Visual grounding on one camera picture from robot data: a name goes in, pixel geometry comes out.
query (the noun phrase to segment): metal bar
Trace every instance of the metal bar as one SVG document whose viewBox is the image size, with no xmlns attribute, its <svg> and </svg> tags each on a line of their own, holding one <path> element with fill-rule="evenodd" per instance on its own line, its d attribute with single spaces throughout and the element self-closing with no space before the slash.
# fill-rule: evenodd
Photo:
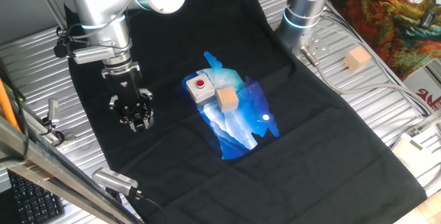
<svg viewBox="0 0 441 224">
<path fill-rule="evenodd" d="M 7 157 L 8 155 L 5 155 L 0 152 L 0 157 Z M 45 189 L 53 192 L 54 194 L 58 196 L 63 196 L 63 198 L 77 206 L 81 206 L 82 209 L 85 211 L 95 215 L 96 217 L 100 218 L 101 220 L 107 222 L 107 223 L 117 223 L 113 218 L 110 218 L 109 216 L 102 213 L 103 210 L 99 210 L 99 207 L 92 207 L 94 204 L 91 203 L 88 199 L 84 198 L 84 196 L 81 196 L 78 194 L 78 192 L 75 192 L 74 190 L 71 190 L 70 188 L 66 187 L 62 184 L 54 184 L 51 180 L 52 175 L 48 174 L 47 172 L 43 170 L 29 170 L 32 166 L 38 167 L 35 164 L 31 162 L 5 162 L 4 165 L 8 167 L 9 170 L 12 170 L 13 172 L 23 175 L 28 180 L 39 184 L 41 187 L 44 187 Z"/>
<path fill-rule="evenodd" d="M 57 21 L 58 25 L 62 27 L 64 30 L 67 30 L 68 25 L 65 17 L 63 16 L 60 8 L 58 7 L 55 0 L 44 0 L 46 4 L 49 7 L 50 12 L 55 18 L 55 21 Z"/>
<path fill-rule="evenodd" d="M 17 156 L 17 153 L 20 154 L 24 150 L 24 135 L 14 129 L 3 118 L 0 118 L 0 137 L 0 148 L 6 155 Z M 46 187 L 67 201 L 103 219 L 103 221 L 108 223 L 118 223 L 119 221 L 122 223 L 140 223 L 139 220 L 127 210 L 123 211 L 121 208 L 115 206 L 116 201 L 111 203 L 99 194 L 97 189 L 90 187 L 85 181 L 67 170 L 59 160 L 52 155 L 53 151 L 51 147 L 44 146 L 44 143 L 45 141 L 42 143 L 29 143 L 28 160 L 25 163 L 20 163 L 24 166 L 23 169 L 19 167 L 15 169 L 17 162 L 4 164 L 36 184 Z M 60 183 L 57 184 L 58 187 L 55 187 L 54 182 L 57 182 L 57 180 L 59 180 Z M 67 190 L 69 187 L 62 188 L 60 185 L 69 185 L 72 190 L 69 191 Z M 118 220 L 110 218 L 109 214 L 112 214 Z"/>
</svg>

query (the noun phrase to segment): silver metal frame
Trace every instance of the silver metal frame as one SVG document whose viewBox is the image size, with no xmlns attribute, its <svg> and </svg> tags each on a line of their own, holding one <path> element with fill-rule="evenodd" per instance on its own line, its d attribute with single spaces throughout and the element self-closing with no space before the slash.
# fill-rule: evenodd
<svg viewBox="0 0 441 224">
<path fill-rule="evenodd" d="M 56 1 L 55 0 L 44 0 L 44 1 L 48 5 L 48 8 L 52 13 L 52 15 L 54 16 L 55 21 L 57 21 L 58 25 L 62 27 L 64 30 L 66 30 L 66 28 L 68 27 L 67 21 L 64 15 L 62 14 L 60 8 L 58 8 Z"/>
<path fill-rule="evenodd" d="M 2 117 L 0 118 L 0 137 L 0 158 L 17 158 L 24 150 L 24 135 Z M 68 161 L 41 139 L 37 143 L 29 142 L 28 159 L 25 161 L 8 161 L 3 164 L 9 170 L 24 176 L 107 223 L 141 223 L 97 184 L 92 181 L 86 183 L 86 180 L 70 171 L 60 162 L 60 157 L 65 159 L 64 162 Z"/>
</svg>

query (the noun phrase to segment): wooden block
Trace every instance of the wooden block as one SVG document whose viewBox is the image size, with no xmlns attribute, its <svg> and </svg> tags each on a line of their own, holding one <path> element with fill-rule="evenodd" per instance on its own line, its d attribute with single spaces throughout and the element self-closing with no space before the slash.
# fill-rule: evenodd
<svg viewBox="0 0 441 224">
<path fill-rule="evenodd" d="M 216 98 L 222 113 L 235 110 L 239 106 L 239 98 L 233 86 L 217 90 Z"/>
<path fill-rule="evenodd" d="M 351 50 L 343 59 L 343 62 L 351 69 L 352 71 L 360 68 L 364 63 L 371 59 L 371 55 L 366 52 L 366 50 L 359 46 L 353 50 Z"/>
<path fill-rule="evenodd" d="M 436 197 L 436 195 L 433 195 L 425 202 L 421 203 L 418 206 L 418 209 L 426 219 L 429 219 L 441 211 L 441 201 L 438 199 L 438 197 Z"/>
<path fill-rule="evenodd" d="M 427 221 L 416 207 L 403 216 L 400 220 L 395 222 L 395 224 L 427 224 Z"/>
</svg>

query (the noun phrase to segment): metal grating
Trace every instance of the metal grating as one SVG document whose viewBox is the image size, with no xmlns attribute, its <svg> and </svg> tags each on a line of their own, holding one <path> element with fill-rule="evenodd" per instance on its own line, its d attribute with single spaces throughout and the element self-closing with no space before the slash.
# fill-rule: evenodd
<svg viewBox="0 0 441 224">
<path fill-rule="evenodd" d="M 268 23 L 276 26 L 280 21 L 286 0 L 259 0 Z M 322 20 L 317 33 L 329 46 L 329 54 L 319 58 L 329 79 L 339 87 L 358 88 L 373 83 L 390 82 L 389 77 L 379 68 L 375 61 L 361 71 L 353 74 L 342 62 L 351 49 L 358 46 L 341 27 L 328 20 Z M 0 58 L 11 71 L 17 87 L 28 98 L 27 105 L 40 117 L 48 111 L 48 98 L 58 98 L 61 124 L 58 130 L 69 129 L 76 136 L 75 141 L 66 142 L 59 150 L 87 175 L 100 167 L 108 167 L 101 147 L 89 124 L 84 109 L 79 102 L 68 71 L 66 59 L 58 59 L 52 49 L 57 36 L 54 29 L 46 30 L 31 37 L 15 41 L 0 47 Z M 342 96 L 388 145 L 413 124 L 421 120 L 420 114 L 412 107 L 401 93 L 390 89 L 378 89 L 356 95 Z M 441 154 L 441 138 L 430 130 L 419 137 L 424 147 Z M 439 164 L 418 178 L 421 184 L 429 181 L 439 173 Z M 6 170 L 0 169 L 0 191 L 9 188 Z M 124 206 L 135 213 L 130 204 L 123 199 Z M 100 220 L 66 201 L 63 218 L 55 223 L 99 223 Z"/>
</svg>

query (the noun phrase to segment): wrinkled fabric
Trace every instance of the wrinkled fabric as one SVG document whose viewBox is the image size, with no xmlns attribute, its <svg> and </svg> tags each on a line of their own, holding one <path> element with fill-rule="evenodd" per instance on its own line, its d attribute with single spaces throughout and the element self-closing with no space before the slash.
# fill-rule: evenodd
<svg viewBox="0 0 441 224">
<path fill-rule="evenodd" d="M 176 14 L 141 12 L 130 26 L 141 86 L 154 95 L 151 130 L 133 133 L 109 111 L 101 62 L 70 61 L 70 72 L 111 169 L 137 180 L 168 223 L 393 223 L 425 200 L 347 103 L 282 47 L 257 0 L 186 0 Z M 179 97 L 181 80 L 209 67 L 204 51 L 259 83 L 279 138 L 255 135 L 251 152 L 221 159 L 212 129 Z M 130 203 L 163 223 L 154 205 Z"/>
</svg>

